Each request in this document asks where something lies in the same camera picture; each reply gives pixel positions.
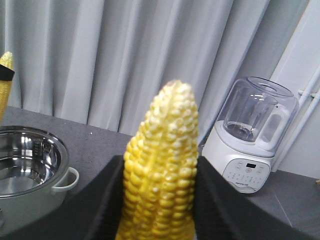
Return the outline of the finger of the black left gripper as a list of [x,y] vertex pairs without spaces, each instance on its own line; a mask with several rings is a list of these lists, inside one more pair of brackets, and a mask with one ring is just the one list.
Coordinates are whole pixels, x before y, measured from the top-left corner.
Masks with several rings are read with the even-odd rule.
[[15,75],[15,72],[11,70],[10,68],[0,65],[0,80],[1,81],[7,81],[11,82],[13,80],[13,77]]

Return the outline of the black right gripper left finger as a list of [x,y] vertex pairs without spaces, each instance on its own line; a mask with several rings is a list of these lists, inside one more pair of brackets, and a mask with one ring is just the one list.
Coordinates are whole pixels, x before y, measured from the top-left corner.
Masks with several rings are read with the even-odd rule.
[[124,160],[115,155],[77,195],[4,240],[114,240],[123,206]]

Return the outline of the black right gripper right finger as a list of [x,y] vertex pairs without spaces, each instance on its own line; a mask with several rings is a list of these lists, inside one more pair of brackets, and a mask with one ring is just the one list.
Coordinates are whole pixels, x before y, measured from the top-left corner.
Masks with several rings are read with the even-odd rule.
[[199,240],[312,240],[236,191],[204,157],[197,159],[193,219]]

